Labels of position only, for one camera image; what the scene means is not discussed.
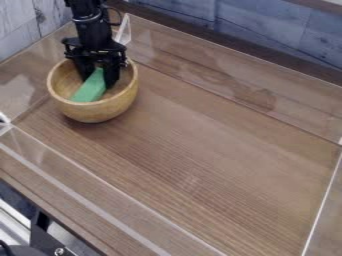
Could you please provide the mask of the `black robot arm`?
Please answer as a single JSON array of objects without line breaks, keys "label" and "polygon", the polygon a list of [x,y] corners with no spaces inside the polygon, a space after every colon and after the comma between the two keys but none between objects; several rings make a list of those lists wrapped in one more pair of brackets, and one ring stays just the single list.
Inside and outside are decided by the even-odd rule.
[{"label": "black robot arm", "polygon": [[102,68],[105,87],[110,88],[120,79],[120,69],[126,65],[126,48],[112,39],[112,26],[120,26],[118,21],[109,18],[109,7],[105,0],[64,0],[72,12],[72,22],[77,36],[64,38],[64,56],[69,59],[82,80],[86,80],[94,67]]}]

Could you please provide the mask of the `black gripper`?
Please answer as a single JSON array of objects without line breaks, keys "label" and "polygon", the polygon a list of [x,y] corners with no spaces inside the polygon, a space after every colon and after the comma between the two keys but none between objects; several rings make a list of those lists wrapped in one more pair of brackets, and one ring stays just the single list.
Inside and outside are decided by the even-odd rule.
[{"label": "black gripper", "polygon": [[110,88],[120,78],[120,66],[126,66],[126,47],[110,40],[100,49],[86,48],[81,45],[77,37],[64,38],[61,44],[65,47],[65,58],[74,59],[73,62],[82,80],[86,80],[94,71],[93,61],[102,62],[109,56],[118,58],[118,62],[105,61],[102,64],[105,87]]}]

